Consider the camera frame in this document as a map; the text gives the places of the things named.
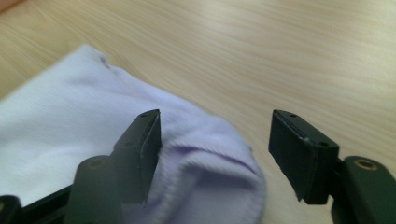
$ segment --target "fabric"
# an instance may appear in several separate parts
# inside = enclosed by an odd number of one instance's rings
[[[163,147],[148,203],[126,223],[257,223],[264,178],[226,120],[111,66],[82,46],[0,103],[0,195],[23,205],[73,183],[77,166],[109,155],[135,117],[161,110]]]

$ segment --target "wooden table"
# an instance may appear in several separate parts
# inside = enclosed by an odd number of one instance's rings
[[[237,128],[266,176],[262,223],[332,223],[268,153],[272,111],[396,175],[395,36],[390,1],[28,0],[0,14],[0,97],[90,44]]]

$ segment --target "screw hole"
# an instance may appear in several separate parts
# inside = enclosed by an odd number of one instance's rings
[[[103,160],[94,160],[94,161],[90,161],[90,163],[88,163],[88,167],[92,170],[96,170],[96,169],[102,167],[103,165],[105,165],[105,162]]]
[[[374,163],[372,163],[370,161],[366,161],[366,160],[356,160],[355,164],[365,170],[374,171],[374,170],[378,169],[378,167],[376,167],[376,165]]]

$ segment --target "light wooden surface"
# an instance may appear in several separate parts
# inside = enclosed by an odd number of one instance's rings
[[[266,176],[262,223],[332,223],[267,151],[275,108],[396,175],[395,2],[28,0],[0,14],[0,97],[83,43],[238,129]]]

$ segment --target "lavender cloth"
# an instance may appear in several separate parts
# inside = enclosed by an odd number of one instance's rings
[[[142,82],[82,46],[0,103],[0,195],[23,205],[70,185],[80,162],[108,155],[134,118],[159,108],[162,140],[148,204],[126,223],[258,223],[264,179],[224,119]]]

